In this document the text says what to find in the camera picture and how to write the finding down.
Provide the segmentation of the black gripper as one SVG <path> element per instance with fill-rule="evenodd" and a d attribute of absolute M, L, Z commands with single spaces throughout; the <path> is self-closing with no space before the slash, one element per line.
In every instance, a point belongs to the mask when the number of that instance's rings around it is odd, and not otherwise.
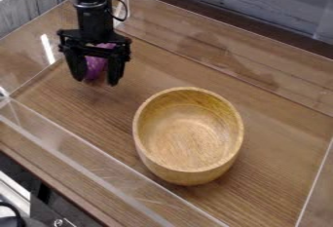
<path fill-rule="evenodd" d="M 87 74 L 86 57 L 106 58 L 107 82 L 115 86 L 123 76 L 124 63 L 130 59 L 131 40 L 115 33 L 108 1 L 75 3 L 74 8 L 78 28 L 58 31 L 59 50 L 66 56 L 71 75 L 76 81 L 82 81 Z"/>

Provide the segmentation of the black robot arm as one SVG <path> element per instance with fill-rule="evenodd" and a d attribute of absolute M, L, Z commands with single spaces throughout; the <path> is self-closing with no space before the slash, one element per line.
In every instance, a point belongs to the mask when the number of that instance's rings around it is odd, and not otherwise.
<path fill-rule="evenodd" d="M 100 58 L 107 70 L 107 83 L 115 86 L 130 61 L 131 39 L 115 33 L 112 0 L 74 0 L 78 29 L 60 29 L 59 51 L 64 54 L 74 79 L 87 79 L 88 59 Z"/>

